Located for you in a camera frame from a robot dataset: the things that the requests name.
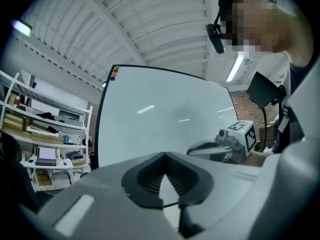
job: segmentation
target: laptop screen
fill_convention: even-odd
[[[38,147],[38,158],[40,159],[56,159],[56,149],[50,147]]]

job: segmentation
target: laptop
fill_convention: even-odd
[[[56,166],[56,149],[39,146],[36,150],[36,166]]]

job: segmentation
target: whiteboard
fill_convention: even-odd
[[[145,66],[120,65],[113,81],[112,73],[97,116],[99,167],[156,152],[186,154],[238,120],[220,84]]]

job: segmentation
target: whiteboard frame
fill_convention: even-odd
[[[229,93],[229,95],[230,95],[230,92],[229,92],[229,90],[228,90],[228,88],[226,86],[224,86],[224,85],[222,85],[220,83],[217,83],[217,82],[213,82],[213,81],[201,78],[201,77],[196,76],[196,75],[192,75],[192,74],[188,74],[188,73],[184,73],[184,72],[179,72],[179,71],[175,71],[175,70],[171,70],[171,69],[166,69],[166,68],[154,67],[154,66],[123,65],[123,64],[114,64],[114,65],[112,65],[111,70],[110,70],[109,75],[108,75],[108,78],[107,78],[107,80],[105,82],[105,87],[103,89],[103,93],[102,93],[100,104],[99,104],[98,115],[96,117],[95,136],[94,136],[94,156],[93,156],[94,164],[93,165],[91,164],[91,170],[99,168],[98,141],[99,141],[100,118],[101,118],[102,107],[103,107],[103,104],[104,104],[104,100],[105,100],[106,92],[107,92],[108,85],[109,85],[109,82],[110,82],[110,78],[111,78],[116,66],[119,66],[119,67],[132,67],[132,68],[146,68],[146,69],[153,69],[153,70],[169,71],[169,72],[186,75],[186,76],[193,77],[193,78],[198,78],[198,79],[204,80],[206,82],[211,82],[211,83],[214,83],[216,85],[220,85],[220,86],[226,88],[228,93]],[[231,96],[230,96],[230,99],[232,101],[233,107],[235,107],[234,101],[232,100]],[[236,115],[236,119],[239,120],[237,111],[235,111],[235,115]]]

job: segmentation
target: person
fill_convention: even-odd
[[[286,53],[289,58],[287,81],[292,95],[312,68],[318,47],[314,44],[316,31],[301,12],[293,14],[273,0],[219,0],[223,38],[232,47],[254,46],[268,53]],[[266,157],[281,153],[289,143],[301,140],[303,131],[289,110],[289,123],[278,134],[271,151],[252,151],[248,165],[262,166]]]

